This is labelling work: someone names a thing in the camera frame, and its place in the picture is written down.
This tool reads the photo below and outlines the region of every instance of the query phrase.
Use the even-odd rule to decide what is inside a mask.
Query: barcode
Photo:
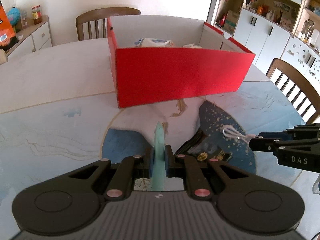
[[[0,42],[4,41],[6,38],[7,38],[7,34],[5,33],[0,37]]]

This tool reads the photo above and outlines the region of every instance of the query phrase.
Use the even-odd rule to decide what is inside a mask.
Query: cardboard box
[[[231,10],[228,11],[226,21],[225,21],[223,28],[226,29],[227,31],[233,33],[235,31],[238,19],[239,19],[239,13],[235,13]]]
[[[119,107],[236,91],[255,57],[201,20],[130,15],[107,22]],[[136,48],[141,38],[172,40],[177,48]],[[191,43],[202,49],[182,48]]]

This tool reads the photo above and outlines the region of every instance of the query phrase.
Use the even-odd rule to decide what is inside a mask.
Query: teal object
[[[164,191],[165,163],[164,163],[164,130],[160,122],[155,131],[155,157],[151,178],[152,191]]]
[[[20,11],[17,8],[13,7],[10,11],[8,11],[7,18],[11,26],[16,25],[20,20]]]

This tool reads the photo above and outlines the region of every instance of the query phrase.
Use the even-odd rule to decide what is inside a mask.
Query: blue ball
[[[20,20],[19,10],[17,8],[12,8],[10,11],[8,11],[7,18],[12,26],[16,25]]]

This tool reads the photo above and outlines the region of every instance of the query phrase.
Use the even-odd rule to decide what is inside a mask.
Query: white cable
[[[241,139],[247,144],[249,144],[249,141],[252,138],[256,138],[257,137],[254,134],[243,135],[242,133],[238,132],[232,125],[224,125],[222,127],[222,133],[227,138]]]

